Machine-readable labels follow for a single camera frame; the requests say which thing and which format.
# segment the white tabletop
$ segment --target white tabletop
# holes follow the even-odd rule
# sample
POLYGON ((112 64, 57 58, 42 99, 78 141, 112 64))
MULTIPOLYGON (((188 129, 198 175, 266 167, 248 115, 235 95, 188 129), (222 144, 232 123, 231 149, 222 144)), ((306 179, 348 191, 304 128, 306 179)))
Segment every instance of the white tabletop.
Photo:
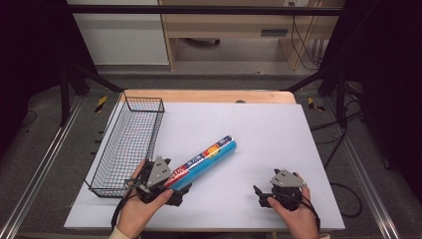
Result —
MULTIPOLYGON (((149 221, 147 230, 284 231, 285 223, 273 209, 260 206, 253 189, 257 185, 263 192, 271 192, 274 168, 296 171, 304 178, 312 192, 321 230, 344 228, 300 105, 165 103, 164 106, 154 155, 171 158, 171 169, 225 135, 232 135, 238 147, 193 182, 179 207, 161 208, 149 221)), ((106 131, 103 142, 108 135, 106 131)), ((94 175, 99 155, 87 181, 94 175)), ((98 198, 83 185, 65 227, 109 229, 118 201, 98 198)))

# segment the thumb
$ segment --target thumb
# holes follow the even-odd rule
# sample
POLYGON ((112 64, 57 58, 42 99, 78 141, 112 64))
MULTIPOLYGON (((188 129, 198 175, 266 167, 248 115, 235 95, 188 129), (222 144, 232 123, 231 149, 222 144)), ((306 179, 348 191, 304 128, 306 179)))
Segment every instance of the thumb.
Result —
POLYGON ((270 203, 270 206, 273 207, 273 209, 282 217, 284 218, 284 215, 288 212, 288 210, 280 204, 278 200, 276 200, 273 197, 267 198, 268 202, 270 203))
POLYGON ((170 199, 171 195, 173 194, 172 189, 165 190, 161 194, 159 194, 152 202, 150 202, 150 206, 152 206, 152 209, 154 211, 158 210, 160 207, 162 207, 168 199, 170 199))

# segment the yellow and black tape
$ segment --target yellow and black tape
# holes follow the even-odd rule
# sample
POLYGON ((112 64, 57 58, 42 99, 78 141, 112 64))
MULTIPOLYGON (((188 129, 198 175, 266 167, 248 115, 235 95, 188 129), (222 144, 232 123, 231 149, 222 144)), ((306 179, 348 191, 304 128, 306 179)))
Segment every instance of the yellow and black tape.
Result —
POLYGON ((308 107, 309 107, 310 109, 318 110, 318 111, 320 111, 320 112, 325 112, 325 107, 317 107, 317 106, 314 104, 314 100, 313 100, 312 98, 308 98, 308 107))
POLYGON ((103 109, 103 106, 105 105, 106 97, 101 97, 99 100, 99 103, 97 104, 95 113, 100 113, 103 109))

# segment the person's left hand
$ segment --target person's left hand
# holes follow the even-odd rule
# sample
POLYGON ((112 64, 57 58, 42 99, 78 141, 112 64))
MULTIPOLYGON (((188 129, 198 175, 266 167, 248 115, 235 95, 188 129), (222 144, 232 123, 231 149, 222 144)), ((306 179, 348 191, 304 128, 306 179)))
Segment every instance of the person's left hand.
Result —
MULTIPOLYGON (((132 178, 137 176, 144 164, 145 160, 137 166, 132 178)), ((152 202, 145 204, 136 196, 136 190, 133 190, 120 211, 117 222, 118 230, 130 238, 137 237, 154 213, 168 201, 171 194, 173 194, 173 190, 168 189, 159 194, 152 202)))

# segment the power outlet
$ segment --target power outlet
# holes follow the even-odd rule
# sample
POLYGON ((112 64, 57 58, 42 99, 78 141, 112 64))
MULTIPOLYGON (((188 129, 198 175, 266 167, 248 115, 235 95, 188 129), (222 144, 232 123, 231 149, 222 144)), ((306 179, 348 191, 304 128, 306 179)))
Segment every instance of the power outlet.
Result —
POLYGON ((310 0, 285 0, 283 7, 307 7, 310 0))

